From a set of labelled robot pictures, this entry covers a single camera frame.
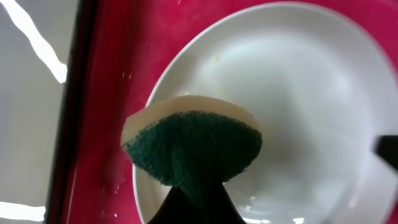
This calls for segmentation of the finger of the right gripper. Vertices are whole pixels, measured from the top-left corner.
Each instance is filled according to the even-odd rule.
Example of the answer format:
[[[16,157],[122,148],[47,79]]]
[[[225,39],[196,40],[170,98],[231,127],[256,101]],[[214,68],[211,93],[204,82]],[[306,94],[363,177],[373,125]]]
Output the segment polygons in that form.
[[[374,147],[374,152],[394,170],[398,169],[398,136],[379,136]]]

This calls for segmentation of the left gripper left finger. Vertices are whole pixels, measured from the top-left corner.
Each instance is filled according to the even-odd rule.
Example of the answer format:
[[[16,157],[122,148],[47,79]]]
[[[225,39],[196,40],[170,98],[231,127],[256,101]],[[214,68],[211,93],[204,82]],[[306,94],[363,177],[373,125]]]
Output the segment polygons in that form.
[[[179,188],[172,187],[148,224],[194,224],[198,218],[188,197]]]

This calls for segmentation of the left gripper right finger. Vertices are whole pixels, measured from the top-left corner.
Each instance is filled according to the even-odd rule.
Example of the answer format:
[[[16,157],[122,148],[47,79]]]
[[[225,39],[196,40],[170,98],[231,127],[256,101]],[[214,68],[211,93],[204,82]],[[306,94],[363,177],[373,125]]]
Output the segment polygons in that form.
[[[212,185],[205,202],[201,210],[205,224],[246,224],[223,184]]]

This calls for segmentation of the green yellow sponge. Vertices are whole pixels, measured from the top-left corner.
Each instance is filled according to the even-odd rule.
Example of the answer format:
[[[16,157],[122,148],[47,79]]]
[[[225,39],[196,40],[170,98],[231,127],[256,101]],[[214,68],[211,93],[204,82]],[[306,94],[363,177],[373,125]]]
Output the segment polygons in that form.
[[[204,207],[213,185],[242,173],[259,155],[262,134],[246,109],[185,95],[127,117],[121,147],[136,167]]]

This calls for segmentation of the white round plate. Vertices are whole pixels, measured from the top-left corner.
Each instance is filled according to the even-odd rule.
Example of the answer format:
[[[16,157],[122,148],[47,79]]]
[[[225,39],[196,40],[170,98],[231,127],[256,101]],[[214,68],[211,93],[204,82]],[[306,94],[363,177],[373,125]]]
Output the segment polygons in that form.
[[[247,223],[386,222],[397,176],[373,147],[397,132],[397,86],[383,51],[326,2],[222,5],[148,104],[204,95],[252,113],[264,145],[225,185]]]

